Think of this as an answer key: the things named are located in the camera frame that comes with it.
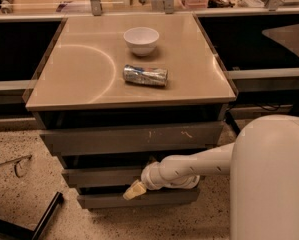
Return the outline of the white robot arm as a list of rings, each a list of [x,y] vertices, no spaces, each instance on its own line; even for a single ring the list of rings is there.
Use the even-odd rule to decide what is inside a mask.
[[[230,240],[299,240],[299,117],[260,117],[231,144],[152,162],[124,198],[212,174],[230,176]]]

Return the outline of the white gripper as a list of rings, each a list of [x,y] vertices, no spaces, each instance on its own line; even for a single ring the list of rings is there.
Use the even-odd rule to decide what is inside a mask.
[[[125,200],[143,195],[149,190],[192,189],[200,181],[200,176],[189,166],[180,166],[173,161],[153,162],[141,173],[141,181],[136,180],[123,194]]]

